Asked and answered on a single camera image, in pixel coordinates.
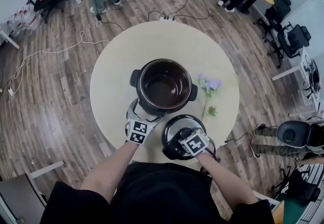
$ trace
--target purple flower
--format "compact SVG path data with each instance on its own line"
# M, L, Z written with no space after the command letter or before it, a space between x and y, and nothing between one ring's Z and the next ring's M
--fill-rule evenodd
M199 80L206 80L207 78L203 74L198 75Z
M210 85L211 89L213 89L213 90L217 90L217 88L218 88L218 82L215 80L210 80L209 85Z
M211 85L208 81L206 81L206 83L205 83L205 88L206 88L206 90L211 89Z

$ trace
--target plug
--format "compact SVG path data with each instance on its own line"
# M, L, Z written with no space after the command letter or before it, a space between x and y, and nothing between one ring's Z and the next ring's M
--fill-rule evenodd
M9 94L10 94L11 96L13 96L13 95L14 95L14 92L12 91L11 87L10 87L10 88L8 88L8 92L9 92Z

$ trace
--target power strip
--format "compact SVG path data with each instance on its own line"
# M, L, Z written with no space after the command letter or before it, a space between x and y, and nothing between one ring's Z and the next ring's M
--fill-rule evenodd
M175 22L176 20L171 19L171 18L164 18L163 16L161 16L159 18L159 21L164 21L164 22Z

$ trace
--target white shoe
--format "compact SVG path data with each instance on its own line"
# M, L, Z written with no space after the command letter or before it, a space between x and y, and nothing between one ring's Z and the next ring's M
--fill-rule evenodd
M96 12L93 10L93 7L90 7L90 12L93 13L93 14L96 13ZM107 12L107 9L105 9L104 11L102 11L102 12L99 13L99 14L104 14L104 13L106 13L106 12Z
M121 4L120 0L116 0L114 3L113 3L115 6L119 6Z
M228 10L227 8L224 9L226 12L228 13L234 13L235 12L235 8L233 8L232 10Z
M224 1L222 0L218 0L218 3L217 3L220 7L222 7L224 5Z

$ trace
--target pot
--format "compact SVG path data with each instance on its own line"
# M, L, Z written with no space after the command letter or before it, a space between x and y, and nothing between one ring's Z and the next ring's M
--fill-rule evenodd
M153 60L142 69L134 70L130 85L136 88L144 111L160 117L194 101L198 91L188 71L169 59Z

